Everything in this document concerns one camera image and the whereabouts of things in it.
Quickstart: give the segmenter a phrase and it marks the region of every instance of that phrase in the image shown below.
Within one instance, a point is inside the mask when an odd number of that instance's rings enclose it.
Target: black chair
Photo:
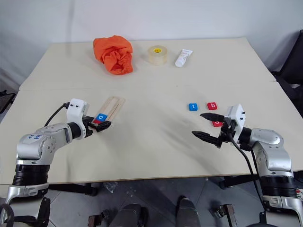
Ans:
[[[271,72],[303,117],[303,30],[279,72]],[[291,84],[300,86],[292,88]]]

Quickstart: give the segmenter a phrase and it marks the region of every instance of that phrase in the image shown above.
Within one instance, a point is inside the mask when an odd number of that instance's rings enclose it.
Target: tape roll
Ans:
[[[148,57],[151,64],[165,64],[167,59],[167,49],[165,46],[152,46],[148,49]]]

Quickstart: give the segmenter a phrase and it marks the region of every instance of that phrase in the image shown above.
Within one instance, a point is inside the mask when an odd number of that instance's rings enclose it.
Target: white table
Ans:
[[[156,44],[170,53],[163,66],[144,60],[148,47]],[[94,59],[91,44],[68,44],[70,55],[65,55],[66,44],[50,47],[0,125],[0,184],[12,181],[18,140],[42,127],[63,102],[83,99],[90,103],[88,115],[94,116],[112,95],[126,99],[112,126],[58,150],[49,182],[247,174],[246,162],[234,147],[223,144],[217,149],[192,135],[195,130],[218,136],[220,129],[199,116],[209,112],[207,102],[216,102],[214,113],[220,114],[241,103],[246,126],[283,135],[293,169],[303,169],[303,120],[246,39],[132,45],[134,73],[124,76],[105,72]],[[178,69],[173,62],[181,48],[194,54]],[[197,112],[187,109],[194,102]],[[56,122],[66,122],[64,110],[52,120]]]

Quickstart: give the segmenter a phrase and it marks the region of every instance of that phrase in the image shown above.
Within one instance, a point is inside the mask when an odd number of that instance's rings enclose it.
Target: robotic arm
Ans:
[[[303,227],[302,202],[296,196],[291,159],[283,147],[283,137],[273,130],[243,127],[246,116],[240,104],[233,106],[227,116],[214,113],[203,113],[201,116],[210,121],[223,122],[223,126],[218,138],[192,131],[196,137],[218,148],[222,142],[232,142],[235,146],[238,142],[240,151],[251,151],[255,155],[265,208],[265,212],[260,214],[260,222],[279,227]]]
[[[92,135],[93,131],[89,127],[97,132],[107,129],[111,117],[114,117],[123,103],[124,99],[109,98],[101,108],[108,112],[108,116],[98,114],[94,119],[85,116],[89,104],[72,99],[67,105],[67,123],[45,126],[20,139],[17,145],[16,174],[6,199],[9,206],[6,206],[6,212],[1,213],[1,223],[5,222],[3,226],[48,225],[50,199],[45,194],[49,185],[48,171],[55,152],[73,139],[81,140]],[[106,116],[107,121],[101,121],[101,118],[97,120],[98,116]]]

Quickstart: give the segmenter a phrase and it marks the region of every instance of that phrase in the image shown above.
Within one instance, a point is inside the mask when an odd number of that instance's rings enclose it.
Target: gray floor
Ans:
[[[111,217],[130,203],[139,203],[149,211],[148,227],[174,227],[178,197],[187,196],[195,204],[201,225],[204,227],[227,227],[227,218],[216,219],[210,209],[212,204],[233,204],[238,226],[258,222],[261,204],[252,183],[222,190],[218,177],[180,178],[119,182],[113,193],[100,186],[95,197],[50,191],[51,214],[49,226],[84,227],[89,215],[110,210]]]

